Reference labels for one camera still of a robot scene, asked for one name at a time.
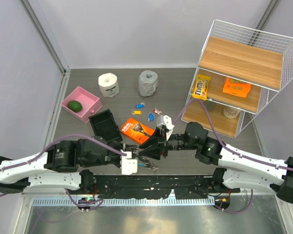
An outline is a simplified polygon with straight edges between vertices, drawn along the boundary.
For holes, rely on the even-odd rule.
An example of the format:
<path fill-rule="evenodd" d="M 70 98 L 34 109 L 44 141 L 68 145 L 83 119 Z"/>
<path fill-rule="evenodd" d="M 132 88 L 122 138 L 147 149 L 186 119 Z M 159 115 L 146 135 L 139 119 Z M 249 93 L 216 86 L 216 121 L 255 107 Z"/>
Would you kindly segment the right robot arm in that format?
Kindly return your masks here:
<path fill-rule="evenodd" d="M 293 157 L 287 160 L 248 153 L 208 136 L 197 122 L 186 125 L 183 134 L 171 134 L 163 125 L 139 146 L 139 155 L 160 160 L 169 151 L 195 150 L 195 158 L 215 165 L 211 186 L 217 192 L 226 189 L 253 189 L 293 204 Z"/>

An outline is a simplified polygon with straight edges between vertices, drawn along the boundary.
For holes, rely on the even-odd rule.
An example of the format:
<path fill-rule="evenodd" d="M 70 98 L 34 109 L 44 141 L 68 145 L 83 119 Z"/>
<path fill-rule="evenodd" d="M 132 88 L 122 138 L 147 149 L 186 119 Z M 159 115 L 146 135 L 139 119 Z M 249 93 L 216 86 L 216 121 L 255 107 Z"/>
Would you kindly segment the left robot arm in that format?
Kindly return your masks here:
<path fill-rule="evenodd" d="M 137 145 L 102 137 L 79 135 L 78 140 L 62 137 L 42 152 L 12 160 L 0 156 L 0 196 L 23 192 L 55 192 L 68 189 L 72 194 L 95 191 L 91 167 L 115 165 L 122 174 L 137 172 Z"/>

